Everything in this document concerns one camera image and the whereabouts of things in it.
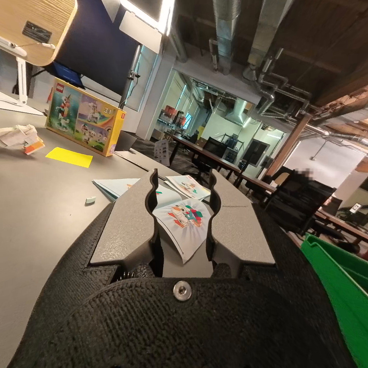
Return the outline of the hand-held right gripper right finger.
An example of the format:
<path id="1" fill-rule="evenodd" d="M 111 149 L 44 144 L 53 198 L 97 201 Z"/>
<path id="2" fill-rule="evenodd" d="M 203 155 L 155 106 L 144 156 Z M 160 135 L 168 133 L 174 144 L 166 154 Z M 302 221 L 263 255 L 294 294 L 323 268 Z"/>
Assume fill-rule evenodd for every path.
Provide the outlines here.
<path id="1" fill-rule="evenodd" d="M 229 266 L 273 266 L 275 260 L 251 200 L 218 171 L 209 174 L 209 220 L 206 255 L 210 262 Z"/>

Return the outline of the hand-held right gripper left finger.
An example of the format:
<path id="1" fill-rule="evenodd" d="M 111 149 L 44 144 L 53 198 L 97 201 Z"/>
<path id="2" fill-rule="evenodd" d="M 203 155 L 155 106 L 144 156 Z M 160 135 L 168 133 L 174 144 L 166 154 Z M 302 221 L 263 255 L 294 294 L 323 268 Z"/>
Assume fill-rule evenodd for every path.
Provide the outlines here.
<path id="1" fill-rule="evenodd" d="M 90 264 L 159 266 L 158 170 L 148 171 L 114 203 Z"/>

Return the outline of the lego instruction booklet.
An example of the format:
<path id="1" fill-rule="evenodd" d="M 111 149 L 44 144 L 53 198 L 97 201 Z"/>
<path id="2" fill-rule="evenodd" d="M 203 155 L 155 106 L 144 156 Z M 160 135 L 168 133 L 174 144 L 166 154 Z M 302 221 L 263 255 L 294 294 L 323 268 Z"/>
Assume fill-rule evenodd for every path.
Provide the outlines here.
<path id="1" fill-rule="evenodd" d="M 117 200 L 138 180 L 105 179 L 94 180 L 94 183 Z M 210 213 L 203 202 L 188 197 L 182 199 L 173 188 L 159 184 L 156 195 L 158 205 L 153 210 L 153 215 L 172 240 L 182 262 L 186 263 L 207 237 Z"/>
<path id="2" fill-rule="evenodd" d="M 165 183 L 191 199 L 204 200 L 210 196 L 210 190 L 200 185 L 190 175 L 166 176 Z"/>

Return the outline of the white lego unicorn build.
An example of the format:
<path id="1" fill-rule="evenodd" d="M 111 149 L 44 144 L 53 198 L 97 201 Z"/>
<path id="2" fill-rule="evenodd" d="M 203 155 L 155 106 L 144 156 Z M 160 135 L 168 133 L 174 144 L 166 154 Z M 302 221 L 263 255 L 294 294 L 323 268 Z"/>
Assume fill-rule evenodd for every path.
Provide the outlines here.
<path id="1" fill-rule="evenodd" d="M 26 155 L 31 155 L 45 147 L 33 125 L 16 125 L 0 129 L 0 147 L 11 148 L 22 146 Z"/>

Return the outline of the closed lego instruction booklet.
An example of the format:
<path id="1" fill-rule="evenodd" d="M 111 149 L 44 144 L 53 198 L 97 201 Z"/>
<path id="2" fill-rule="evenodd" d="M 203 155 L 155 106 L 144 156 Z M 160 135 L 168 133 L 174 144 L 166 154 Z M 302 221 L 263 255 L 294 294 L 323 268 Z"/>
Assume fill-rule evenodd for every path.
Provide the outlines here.
<path id="1" fill-rule="evenodd" d="M 191 199 L 204 200 L 210 196 L 210 190 L 200 185 L 190 175 L 166 176 L 165 183 Z"/>

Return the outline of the black mesh office chair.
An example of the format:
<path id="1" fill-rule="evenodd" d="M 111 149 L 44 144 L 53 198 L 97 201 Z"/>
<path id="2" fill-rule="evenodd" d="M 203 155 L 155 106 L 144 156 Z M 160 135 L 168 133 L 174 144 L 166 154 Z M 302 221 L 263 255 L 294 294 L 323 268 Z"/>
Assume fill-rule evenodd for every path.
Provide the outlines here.
<path id="1" fill-rule="evenodd" d="M 335 191 L 336 187 L 316 181 L 310 169 L 293 170 L 267 200 L 264 210 L 286 232 L 304 235 L 317 210 Z"/>

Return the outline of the printed paper sheet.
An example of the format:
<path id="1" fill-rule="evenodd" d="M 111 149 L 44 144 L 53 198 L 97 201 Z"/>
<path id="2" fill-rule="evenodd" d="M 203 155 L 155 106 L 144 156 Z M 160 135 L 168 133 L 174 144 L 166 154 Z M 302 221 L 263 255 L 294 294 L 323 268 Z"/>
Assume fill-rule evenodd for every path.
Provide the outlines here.
<path id="1" fill-rule="evenodd" d="M 168 140 L 158 140 L 154 144 L 154 160 L 165 167 L 170 166 L 170 154 L 169 154 L 169 146 Z"/>

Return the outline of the long wooden table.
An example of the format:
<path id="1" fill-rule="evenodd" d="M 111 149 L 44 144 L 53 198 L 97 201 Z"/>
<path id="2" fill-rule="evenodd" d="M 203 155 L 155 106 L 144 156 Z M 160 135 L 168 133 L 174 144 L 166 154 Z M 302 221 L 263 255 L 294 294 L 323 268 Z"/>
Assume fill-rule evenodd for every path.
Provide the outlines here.
<path id="1" fill-rule="evenodd" d="M 225 161 L 224 159 L 222 159 L 218 156 L 215 156 L 214 154 L 210 153 L 209 151 L 204 150 L 203 148 L 189 142 L 188 140 L 183 139 L 180 136 L 170 134 L 170 133 L 165 133 L 165 135 L 170 137 L 173 141 L 176 142 L 176 145 L 175 145 L 175 147 L 172 150 L 172 153 L 170 155 L 170 159 L 169 159 L 170 165 L 172 164 L 172 162 L 173 162 L 173 160 L 174 160 L 174 158 L 177 154 L 179 146 L 184 145 L 186 148 L 188 148 L 193 153 L 199 154 L 199 155 L 204 155 L 205 157 L 214 160 L 219 167 L 228 170 L 229 173 L 226 177 L 227 180 L 230 178 L 232 173 L 237 173 L 238 174 L 237 179 L 239 180 L 238 184 L 240 184 L 242 180 L 246 180 L 247 182 L 251 182 L 251 183 L 255 184 L 256 186 L 258 186 L 258 187 L 262 188 L 263 190 L 268 191 L 270 193 L 274 193 L 274 191 L 276 191 L 275 187 L 273 187 L 273 186 L 271 186 L 271 185 L 269 185 L 269 184 L 265 183 L 264 181 L 261 181 L 257 178 L 251 178 L 251 177 L 243 174 L 243 172 L 237 166 L 235 166 L 234 164 L 229 163 L 229 162 Z"/>

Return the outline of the yellow sticky note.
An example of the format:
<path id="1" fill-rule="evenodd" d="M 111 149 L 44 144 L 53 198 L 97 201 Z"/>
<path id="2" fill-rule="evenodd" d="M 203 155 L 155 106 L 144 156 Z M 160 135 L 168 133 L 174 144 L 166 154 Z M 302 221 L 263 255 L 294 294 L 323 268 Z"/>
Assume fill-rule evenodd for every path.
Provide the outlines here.
<path id="1" fill-rule="evenodd" d="M 89 168 L 93 159 L 92 155 L 80 154 L 60 147 L 54 148 L 45 157 L 84 168 Z"/>

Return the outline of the green plastic bin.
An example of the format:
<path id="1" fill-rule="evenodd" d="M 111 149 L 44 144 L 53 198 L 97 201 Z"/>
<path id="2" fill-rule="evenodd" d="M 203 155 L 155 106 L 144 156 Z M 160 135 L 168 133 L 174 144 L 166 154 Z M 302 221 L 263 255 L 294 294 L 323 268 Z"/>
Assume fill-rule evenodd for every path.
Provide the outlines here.
<path id="1" fill-rule="evenodd" d="M 328 294 L 345 343 L 357 367 L 368 367 L 368 263 L 307 234 L 301 251 Z"/>

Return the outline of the black light stand pole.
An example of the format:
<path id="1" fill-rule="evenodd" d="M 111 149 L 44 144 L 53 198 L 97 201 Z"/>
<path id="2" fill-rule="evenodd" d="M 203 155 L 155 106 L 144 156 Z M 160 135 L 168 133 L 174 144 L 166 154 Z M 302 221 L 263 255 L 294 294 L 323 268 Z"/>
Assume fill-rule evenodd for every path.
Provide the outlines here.
<path id="1" fill-rule="evenodd" d="M 127 74 L 126 83 L 124 85 L 124 89 L 123 89 L 122 96 L 121 96 L 119 106 L 118 106 L 122 110 L 124 109 L 126 101 L 129 98 L 129 90 L 131 88 L 130 86 L 131 86 L 132 82 L 134 82 L 135 79 L 139 78 L 138 74 L 136 73 L 136 69 L 137 69 L 137 66 L 138 66 L 138 61 L 139 61 L 139 57 L 140 57 L 140 53 L 141 53 L 141 48 L 142 48 L 142 45 L 138 44 L 138 46 L 136 47 L 136 51 L 135 51 L 132 63 L 131 63 L 131 67 L 130 67 L 130 69 L 128 71 L 128 74 Z"/>

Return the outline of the small tablet screen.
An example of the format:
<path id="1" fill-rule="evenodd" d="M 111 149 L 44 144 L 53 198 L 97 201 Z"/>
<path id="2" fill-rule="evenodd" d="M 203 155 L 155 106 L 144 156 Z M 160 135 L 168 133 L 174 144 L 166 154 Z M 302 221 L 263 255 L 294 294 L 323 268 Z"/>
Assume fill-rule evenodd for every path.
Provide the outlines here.
<path id="1" fill-rule="evenodd" d="M 80 73 L 77 73 L 76 71 L 58 62 L 53 62 L 52 66 L 54 68 L 54 73 L 57 78 L 62 79 L 75 87 L 85 89 L 85 86 L 83 85 L 81 80 Z"/>

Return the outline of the large dark screen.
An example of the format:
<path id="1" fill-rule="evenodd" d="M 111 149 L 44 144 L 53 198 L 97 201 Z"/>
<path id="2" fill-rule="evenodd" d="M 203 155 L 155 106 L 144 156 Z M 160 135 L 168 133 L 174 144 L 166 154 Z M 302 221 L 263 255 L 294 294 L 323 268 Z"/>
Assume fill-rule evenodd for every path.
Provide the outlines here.
<path id="1" fill-rule="evenodd" d="M 125 12 L 118 0 L 77 0 L 56 61 L 122 95 L 138 46 L 119 29 Z"/>

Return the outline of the white softbox panel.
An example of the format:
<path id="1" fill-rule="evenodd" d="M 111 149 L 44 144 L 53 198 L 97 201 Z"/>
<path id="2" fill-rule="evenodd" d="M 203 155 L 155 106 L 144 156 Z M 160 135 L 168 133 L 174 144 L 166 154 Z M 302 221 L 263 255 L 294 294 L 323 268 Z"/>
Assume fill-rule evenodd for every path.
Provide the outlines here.
<path id="1" fill-rule="evenodd" d="M 119 29 L 141 45 L 159 54 L 164 37 L 172 28 L 174 0 L 121 0 L 125 13 Z"/>

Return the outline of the wooden board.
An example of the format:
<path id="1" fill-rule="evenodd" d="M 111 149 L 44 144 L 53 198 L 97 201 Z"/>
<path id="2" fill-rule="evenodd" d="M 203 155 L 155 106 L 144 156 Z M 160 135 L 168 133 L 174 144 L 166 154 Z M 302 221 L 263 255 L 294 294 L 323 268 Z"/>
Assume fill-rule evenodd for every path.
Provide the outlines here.
<path id="1" fill-rule="evenodd" d="M 35 66 L 51 64 L 77 8 L 76 0 L 1 0 L 1 50 Z"/>

